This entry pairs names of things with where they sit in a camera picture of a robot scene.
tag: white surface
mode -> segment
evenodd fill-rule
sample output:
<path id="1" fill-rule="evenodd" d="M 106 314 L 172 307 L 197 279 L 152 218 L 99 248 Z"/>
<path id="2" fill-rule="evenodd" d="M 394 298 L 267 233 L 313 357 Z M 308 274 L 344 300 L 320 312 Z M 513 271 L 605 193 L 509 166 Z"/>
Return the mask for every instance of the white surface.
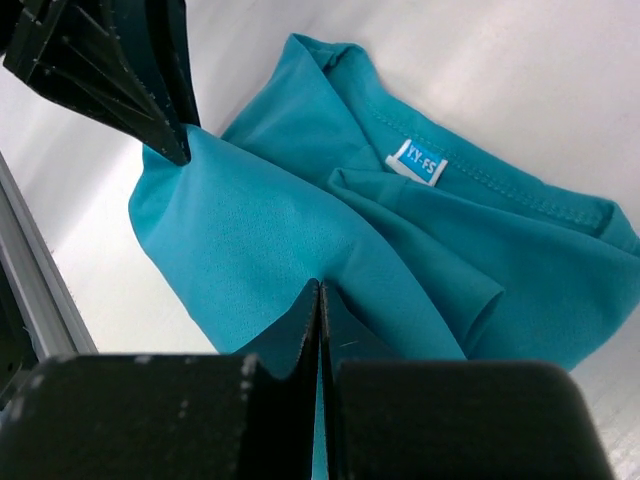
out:
<path id="1" fill-rule="evenodd" d="M 293 31 L 354 41 L 403 100 L 510 163 L 617 200 L 640 227 L 635 0 L 187 0 L 203 125 L 219 133 Z M 0 72 L 0 148 L 98 347 L 209 351 L 135 243 L 140 147 Z M 575 378 L 621 479 L 640 479 L 640 315 Z"/>

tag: folded cloth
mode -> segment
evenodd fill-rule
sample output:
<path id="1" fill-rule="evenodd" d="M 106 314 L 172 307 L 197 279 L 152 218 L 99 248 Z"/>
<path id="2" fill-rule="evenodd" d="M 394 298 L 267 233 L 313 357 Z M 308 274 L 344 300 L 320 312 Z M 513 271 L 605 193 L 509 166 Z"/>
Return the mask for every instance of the folded cloth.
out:
<path id="1" fill-rule="evenodd" d="M 435 125 L 384 90 L 358 46 L 291 36 L 221 139 L 188 132 L 186 167 L 145 148 L 130 215 L 222 352 L 312 277 L 407 358 L 571 368 L 640 298 L 640 240 L 614 202 L 546 185 Z"/>

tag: teal t-shirt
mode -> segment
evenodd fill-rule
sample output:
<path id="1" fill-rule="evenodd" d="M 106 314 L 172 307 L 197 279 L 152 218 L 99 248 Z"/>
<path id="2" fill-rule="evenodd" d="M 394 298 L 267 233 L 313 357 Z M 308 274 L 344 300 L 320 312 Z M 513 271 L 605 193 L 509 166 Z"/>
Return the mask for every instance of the teal t-shirt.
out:
<path id="1" fill-rule="evenodd" d="M 640 241 L 618 205 L 547 185 L 429 121 L 384 90 L 358 46 L 293 35 L 222 138 L 188 131 L 185 167 L 145 148 L 130 215 L 221 352 L 312 277 L 404 357 L 566 368 L 640 297 Z"/>

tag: blue and white tag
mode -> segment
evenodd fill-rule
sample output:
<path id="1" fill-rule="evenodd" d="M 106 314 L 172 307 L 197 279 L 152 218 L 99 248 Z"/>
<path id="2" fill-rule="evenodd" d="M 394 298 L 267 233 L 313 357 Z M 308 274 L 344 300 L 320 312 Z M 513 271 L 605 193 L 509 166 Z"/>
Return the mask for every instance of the blue and white tag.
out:
<path id="1" fill-rule="evenodd" d="M 409 139 L 385 163 L 396 173 L 433 187 L 444 172 L 447 160 Z"/>

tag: teal fabric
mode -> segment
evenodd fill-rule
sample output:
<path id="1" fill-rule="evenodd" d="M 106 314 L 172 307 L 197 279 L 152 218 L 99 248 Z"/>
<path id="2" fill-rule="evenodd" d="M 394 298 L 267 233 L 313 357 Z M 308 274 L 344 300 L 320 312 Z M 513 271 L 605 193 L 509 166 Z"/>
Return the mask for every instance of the teal fabric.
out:
<path id="1" fill-rule="evenodd" d="M 222 138 L 188 130 L 186 167 L 145 148 L 130 215 L 222 352 L 311 277 L 338 285 L 407 358 L 566 368 L 640 297 L 640 241 L 614 202 L 544 184 L 429 121 L 384 90 L 355 45 L 292 36 Z M 435 187 L 386 166 L 407 139 L 449 161 Z"/>

